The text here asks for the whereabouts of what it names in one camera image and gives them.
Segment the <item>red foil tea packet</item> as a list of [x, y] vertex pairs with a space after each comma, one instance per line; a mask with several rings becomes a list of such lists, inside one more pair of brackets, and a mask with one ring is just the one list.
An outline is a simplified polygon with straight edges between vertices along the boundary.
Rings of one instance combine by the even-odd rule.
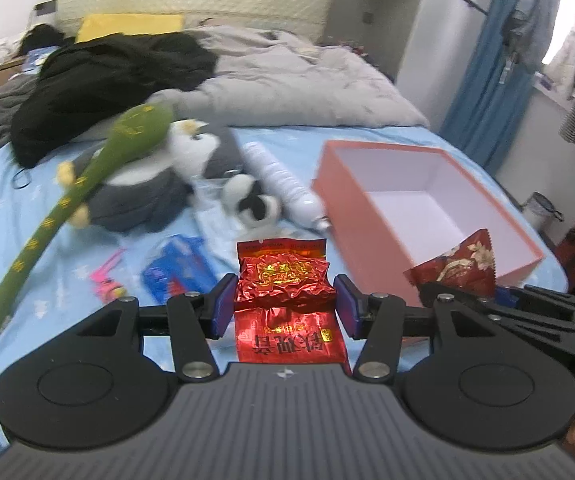
[[290, 308], [325, 310], [335, 299], [324, 258], [295, 254], [243, 257], [237, 284], [237, 310]]

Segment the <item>dark red floral snack packet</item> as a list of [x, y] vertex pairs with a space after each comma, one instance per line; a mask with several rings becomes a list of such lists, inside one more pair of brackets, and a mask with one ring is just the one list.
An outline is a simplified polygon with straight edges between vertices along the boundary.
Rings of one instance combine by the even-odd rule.
[[488, 230], [477, 230], [448, 252], [407, 270], [405, 276], [417, 288], [436, 282], [478, 296], [493, 296], [496, 258]]

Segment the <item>grey white penguin plush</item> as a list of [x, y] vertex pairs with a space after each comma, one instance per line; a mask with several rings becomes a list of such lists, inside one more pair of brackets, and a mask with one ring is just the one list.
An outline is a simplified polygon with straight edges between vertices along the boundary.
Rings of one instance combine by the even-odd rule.
[[231, 130], [214, 122], [172, 122], [154, 151], [117, 170], [77, 207], [68, 223], [111, 232], [164, 229], [187, 206], [196, 179], [229, 178], [243, 168]]

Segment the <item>blue plastic packet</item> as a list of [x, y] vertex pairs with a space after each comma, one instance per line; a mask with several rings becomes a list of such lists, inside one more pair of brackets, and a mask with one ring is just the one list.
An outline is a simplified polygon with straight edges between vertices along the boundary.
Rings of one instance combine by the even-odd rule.
[[218, 282], [202, 237], [181, 234], [165, 238], [152, 250], [141, 276], [159, 304], [185, 292], [205, 294]]

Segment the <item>pink small toy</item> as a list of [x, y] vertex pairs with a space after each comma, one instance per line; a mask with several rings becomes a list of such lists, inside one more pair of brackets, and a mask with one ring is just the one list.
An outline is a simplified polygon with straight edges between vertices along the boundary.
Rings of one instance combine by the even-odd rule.
[[126, 288], [110, 277], [110, 272], [122, 261], [123, 252], [123, 249], [117, 250], [105, 263], [90, 274], [90, 280], [94, 282], [94, 292], [102, 304], [109, 304], [127, 295]]

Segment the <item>red flat tea bag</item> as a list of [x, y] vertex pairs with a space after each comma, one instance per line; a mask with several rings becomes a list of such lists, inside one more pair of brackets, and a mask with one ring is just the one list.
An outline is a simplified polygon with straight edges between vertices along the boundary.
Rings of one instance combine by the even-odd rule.
[[[325, 240], [271, 238], [237, 244], [239, 263], [243, 257], [295, 254], [324, 258]], [[344, 337], [339, 328], [335, 299], [325, 310], [290, 308], [237, 310], [234, 329], [238, 358], [254, 364], [339, 364], [349, 369]]]

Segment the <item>pink cardboard box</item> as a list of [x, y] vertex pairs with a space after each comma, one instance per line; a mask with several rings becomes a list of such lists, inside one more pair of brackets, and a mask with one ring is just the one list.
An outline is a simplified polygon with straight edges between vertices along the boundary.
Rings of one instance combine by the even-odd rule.
[[479, 229], [490, 234], [501, 285], [521, 284], [545, 256], [510, 206], [440, 148], [329, 141], [313, 188], [363, 292], [390, 292], [417, 304], [406, 271]]

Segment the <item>white trash bin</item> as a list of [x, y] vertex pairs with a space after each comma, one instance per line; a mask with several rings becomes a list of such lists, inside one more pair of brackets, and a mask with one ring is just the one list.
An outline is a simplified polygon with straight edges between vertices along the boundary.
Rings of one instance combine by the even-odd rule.
[[532, 192], [522, 204], [522, 215], [537, 232], [542, 232], [553, 221], [564, 221], [563, 214], [551, 200], [539, 192]]

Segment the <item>white spray bottle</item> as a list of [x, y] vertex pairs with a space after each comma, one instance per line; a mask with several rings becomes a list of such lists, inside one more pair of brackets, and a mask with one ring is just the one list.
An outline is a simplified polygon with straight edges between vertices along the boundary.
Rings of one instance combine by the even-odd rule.
[[302, 228], [327, 233], [331, 222], [321, 198], [289, 171], [260, 142], [248, 142], [241, 148], [245, 167], [260, 180], [265, 191], [278, 197], [284, 214]]

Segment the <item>green snake plush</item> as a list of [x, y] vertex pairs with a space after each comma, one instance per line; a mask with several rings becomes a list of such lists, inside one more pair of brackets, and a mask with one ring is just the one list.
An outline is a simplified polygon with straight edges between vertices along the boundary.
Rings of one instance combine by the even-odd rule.
[[0, 332], [12, 315], [18, 293], [60, 227], [106, 178], [128, 162], [157, 148], [166, 138], [172, 121], [172, 107], [158, 103], [132, 107], [112, 123], [99, 154], [92, 157], [82, 174], [75, 178], [48, 216], [41, 221], [1, 280]]

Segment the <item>blue curtain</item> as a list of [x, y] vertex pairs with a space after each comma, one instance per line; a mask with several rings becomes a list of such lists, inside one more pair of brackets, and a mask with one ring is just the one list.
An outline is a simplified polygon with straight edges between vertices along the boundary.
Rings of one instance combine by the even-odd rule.
[[439, 134], [495, 174], [507, 157], [533, 88], [533, 74], [516, 65], [508, 76], [501, 29], [516, 0], [493, 0], [475, 51]]

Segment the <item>light blue bed sheet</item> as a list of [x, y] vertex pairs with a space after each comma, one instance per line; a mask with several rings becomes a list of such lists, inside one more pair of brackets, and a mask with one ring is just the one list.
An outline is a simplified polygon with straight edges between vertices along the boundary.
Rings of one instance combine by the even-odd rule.
[[[260, 142], [281, 160], [301, 182], [310, 183], [316, 176], [323, 144], [329, 140], [353, 140], [403, 145], [436, 146], [450, 152], [460, 164], [481, 182], [499, 202], [507, 206], [512, 217], [522, 226], [545, 258], [529, 274], [526, 283], [566, 292], [568, 280], [553, 252], [540, 236], [510, 205], [508, 196], [489, 174], [473, 160], [459, 152], [431, 131], [421, 127], [365, 128], [274, 128], [234, 129], [241, 144]], [[56, 182], [59, 162], [78, 156], [94, 145], [90, 142], [68, 144], [53, 152], [50, 158], [31, 170], [19, 170], [9, 145], [0, 148], [0, 281], [15, 256], [47, 217], [62, 196]], [[156, 304], [149, 291], [143, 288], [141, 272], [153, 248], [164, 238], [181, 234], [200, 236], [191, 209], [184, 212], [161, 232], [142, 230], [117, 234], [103, 229], [82, 230], [63, 226], [58, 236], [42, 255], [25, 288], [18, 295], [18, 310], [10, 327], [0, 336], [0, 373], [26, 353], [59, 335], [87, 315], [102, 307], [95, 294], [94, 282], [89, 278], [117, 250], [125, 249], [120, 262], [111, 273], [112, 278], [126, 286], [141, 304]], [[0, 452], [8, 445], [0, 428]]]

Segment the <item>grey duvet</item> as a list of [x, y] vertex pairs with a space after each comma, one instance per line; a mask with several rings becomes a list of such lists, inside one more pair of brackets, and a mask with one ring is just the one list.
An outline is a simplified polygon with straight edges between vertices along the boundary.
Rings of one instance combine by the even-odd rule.
[[217, 55], [214, 76], [192, 91], [165, 89], [175, 117], [230, 127], [429, 127], [380, 70], [341, 46], [283, 30], [216, 25], [189, 30]]

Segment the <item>black coat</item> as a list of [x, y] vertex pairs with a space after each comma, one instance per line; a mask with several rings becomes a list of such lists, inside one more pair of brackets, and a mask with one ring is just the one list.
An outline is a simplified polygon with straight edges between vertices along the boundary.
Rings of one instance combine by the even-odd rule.
[[160, 90], [191, 91], [215, 73], [217, 55], [184, 32], [113, 34], [50, 54], [35, 89], [15, 112], [14, 160], [33, 168], [98, 122]]

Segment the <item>yellow pillow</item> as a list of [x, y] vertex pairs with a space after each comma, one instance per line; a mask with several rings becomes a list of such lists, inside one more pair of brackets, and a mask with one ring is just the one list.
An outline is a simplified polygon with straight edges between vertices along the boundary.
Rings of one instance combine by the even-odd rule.
[[82, 20], [76, 42], [86, 42], [114, 34], [125, 36], [161, 35], [181, 32], [182, 14], [89, 14]]

